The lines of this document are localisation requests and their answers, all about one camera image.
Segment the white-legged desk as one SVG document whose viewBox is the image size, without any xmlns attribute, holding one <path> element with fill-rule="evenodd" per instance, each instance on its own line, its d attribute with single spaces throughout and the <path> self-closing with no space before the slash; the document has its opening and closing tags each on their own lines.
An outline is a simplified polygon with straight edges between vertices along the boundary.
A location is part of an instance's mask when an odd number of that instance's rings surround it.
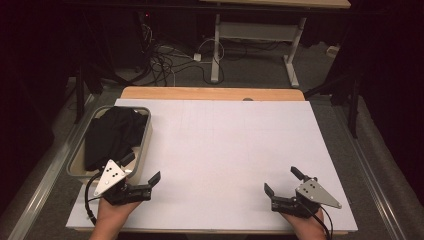
<svg viewBox="0 0 424 240">
<path fill-rule="evenodd" d="M 349 0 L 201 0 L 213 3 L 217 7 L 225 5 L 241 5 L 255 7 L 282 7 L 293 10 L 346 10 L 351 7 Z M 293 88 L 299 87 L 299 82 L 293 66 L 306 17 L 300 17 L 296 24 L 260 24 L 243 22 L 224 22 L 221 14 L 215 15 L 214 48 L 211 61 L 211 81 L 217 83 L 223 78 L 220 73 L 220 60 L 224 56 L 222 38 L 242 40 L 288 41 L 291 44 L 290 53 L 283 56 L 283 66 L 288 80 Z"/>
</svg>

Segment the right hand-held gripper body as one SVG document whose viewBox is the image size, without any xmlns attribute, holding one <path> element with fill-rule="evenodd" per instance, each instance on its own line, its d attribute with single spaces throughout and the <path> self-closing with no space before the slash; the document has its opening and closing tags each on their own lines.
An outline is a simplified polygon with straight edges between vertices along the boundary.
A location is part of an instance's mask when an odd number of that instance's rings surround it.
<svg viewBox="0 0 424 240">
<path fill-rule="evenodd" d="M 276 196 L 270 190 L 271 210 L 299 218 L 310 218 L 322 205 L 341 209 L 341 203 L 321 186 L 316 178 L 306 178 L 291 198 Z"/>
</svg>

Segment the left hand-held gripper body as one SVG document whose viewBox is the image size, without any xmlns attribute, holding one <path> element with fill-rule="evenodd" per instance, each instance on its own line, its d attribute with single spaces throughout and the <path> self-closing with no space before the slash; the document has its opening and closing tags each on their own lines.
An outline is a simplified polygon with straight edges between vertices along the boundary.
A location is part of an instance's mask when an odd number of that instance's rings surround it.
<svg viewBox="0 0 424 240">
<path fill-rule="evenodd" d="M 126 172 L 115 161 L 109 160 L 103 168 L 93 196 L 102 197 L 111 205 L 125 205 L 150 201 L 152 189 L 153 179 L 144 185 L 131 185 Z"/>
</svg>

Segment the black knitted vest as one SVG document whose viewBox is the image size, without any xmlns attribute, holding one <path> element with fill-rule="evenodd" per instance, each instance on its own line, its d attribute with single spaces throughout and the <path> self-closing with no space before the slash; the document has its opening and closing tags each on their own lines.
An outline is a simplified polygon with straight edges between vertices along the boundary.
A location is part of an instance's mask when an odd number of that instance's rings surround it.
<svg viewBox="0 0 424 240">
<path fill-rule="evenodd" d="M 132 108 L 114 106 L 91 120 L 85 134 L 84 168 L 99 170 L 112 159 L 121 161 L 139 146 L 148 115 Z"/>
</svg>

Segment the metal floor rail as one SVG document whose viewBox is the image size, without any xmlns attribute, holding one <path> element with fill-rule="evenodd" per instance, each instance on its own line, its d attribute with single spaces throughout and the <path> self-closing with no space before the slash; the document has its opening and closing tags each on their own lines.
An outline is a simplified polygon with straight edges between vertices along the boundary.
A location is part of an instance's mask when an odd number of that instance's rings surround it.
<svg viewBox="0 0 424 240">
<path fill-rule="evenodd" d="M 0 240 L 61 240 L 81 184 L 66 173 L 83 124 L 75 123 L 77 97 L 72 95 L 53 123 L 54 141 L 0 216 Z"/>
<path fill-rule="evenodd" d="M 374 205 L 377 208 L 379 216 L 390 236 L 390 239 L 406 240 L 406 235 L 402 230 L 397 217 L 395 216 L 393 207 L 391 206 L 391 203 L 389 202 L 386 194 L 383 192 L 383 189 L 378 182 L 376 175 L 372 171 L 363 148 L 361 147 L 358 139 L 353 137 L 347 126 L 345 111 L 342 107 L 336 106 L 334 107 L 334 112 L 337 116 L 339 124 L 341 125 L 341 128 L 347 134 L 347 138 L 349 139 L 349 142 L 354 149 L 355 157 L 357 158 L 357 163 L 359 164 L 359 170 L 374 201 Z"/>
</svg>

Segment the person's right hand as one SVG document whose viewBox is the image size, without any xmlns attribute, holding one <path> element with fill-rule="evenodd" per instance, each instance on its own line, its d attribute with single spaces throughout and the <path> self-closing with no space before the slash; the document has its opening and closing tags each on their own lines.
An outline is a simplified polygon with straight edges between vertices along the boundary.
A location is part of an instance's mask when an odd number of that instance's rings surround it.
<svg viewBox="0 0 424 240">
<path fill-rule="evenodd" d="M 326 240 L 323 226 L 314 217 L 305 219 L 285 213 L 282 216 L 291 224 L 299 240 Z"/>
</svg>

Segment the black metal stand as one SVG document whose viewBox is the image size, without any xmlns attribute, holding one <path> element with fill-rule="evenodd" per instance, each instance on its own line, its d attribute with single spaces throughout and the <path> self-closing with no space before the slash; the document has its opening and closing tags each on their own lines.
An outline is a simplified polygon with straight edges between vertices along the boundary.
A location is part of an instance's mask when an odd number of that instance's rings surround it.
<svg viewBox="0 0 424 240">
<path fill-rule="evenodd" d="M 101 94 L 103 91 L 99 68 L 93 63 L 81 63 L 76 70 L 76 124 L 80 122 L 85 112 L 85 88 L 91 94 Z"/>
<path fill-rule="evenodd" d="M 342 106 L 347 103 L 349 106 L 347 127 L 353 138 L 357 138 L 357 116 L 359 101 L 360 81 L 358 77 L 350 74 L 342 74 L 332 81 L 327 81 L 315 88 L 303 93 L 305 99 L 317 95 L 328 93 L 330 102 L 335 106 Z"/>
</svg>

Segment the beige plastic basin grey rim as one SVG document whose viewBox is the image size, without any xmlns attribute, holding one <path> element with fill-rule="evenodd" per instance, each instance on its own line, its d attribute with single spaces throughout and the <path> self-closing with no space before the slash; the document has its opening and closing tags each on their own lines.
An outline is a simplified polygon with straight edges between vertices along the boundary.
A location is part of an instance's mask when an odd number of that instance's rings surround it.
<svg viewBox="0 0 424 240">
<path fill-rule="evenodd" d="M 92 119 L 99 118 L 102 116 L 108 109 L 112 108 L 114 106 L 103 106 L 97 109 L 91 116 L 88 125 L 85 127 L 83 131 L 83 135 L 81 139 L 78 142 L 77 148 L 74 151 L 72 155 L 72 159 L 67 165 L 67 173 L 82 182 L 83 184 L 86 184 L 88 180 L 94 176 L 96 173 L 99 172 L 99 170 L 94 171 L 87 171 L 84 168 L 84 156 L 85 156 L 85 134 L 87 132 L 87 129 L 89 127 L 89 124 Z M 132 152 L 135 154 L 135 159 L 128 164 L 127 166 L 121 166 L 121 169 L 124 170 L 127 174 L 128 180 L 131 184 L 137 184 L 141 178 L 141 172 L 142 168 L 145 162 L 145 158 L 147 155 L 150 138 L 153 132 L 153 127 L 151 123 L 151 113 L 148 108 L 145 107 L 124 107 L 124 108 L 132 108 L 136 111 L 147 114 L 148 120 L 147 120 L 147 126 L 145 128 L 144 135 L 142 137 L 141 144 L 139 146 L 133 147 Z"/>
</svg>

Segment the white board sheet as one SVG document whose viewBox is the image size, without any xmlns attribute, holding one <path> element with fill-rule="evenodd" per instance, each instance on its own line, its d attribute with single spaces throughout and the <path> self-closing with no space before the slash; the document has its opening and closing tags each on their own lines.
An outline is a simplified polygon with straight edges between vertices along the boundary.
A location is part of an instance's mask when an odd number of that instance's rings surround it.
<svg viewBox="0 0 424 240">
<path fill-rule="evenodd" d="M 264 188 L 292 197 L 299 180 L 291 167 L 317 178 L 341 204 L 328 224 L 357 225 L 307 101 L 119 99 L 145 107 L 153 133 L 140 180 L 161 175 L 151 200 L 127 220 L 128 231 L 285 233 Z"/>
</svg>

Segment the person's left hand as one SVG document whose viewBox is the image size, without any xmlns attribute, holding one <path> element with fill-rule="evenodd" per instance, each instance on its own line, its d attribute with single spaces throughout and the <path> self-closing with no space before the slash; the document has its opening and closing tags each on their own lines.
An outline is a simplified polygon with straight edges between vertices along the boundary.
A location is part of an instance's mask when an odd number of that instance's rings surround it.
<svg viewBox="0 0 424 240">
<path fill-rule="evenodd" d="M 139 205 L 140 202 L 111 205 L 101 199 L 98 205 L 97 221 L 89 240 L 116 240 L 128 217 Z"/>
</svg>

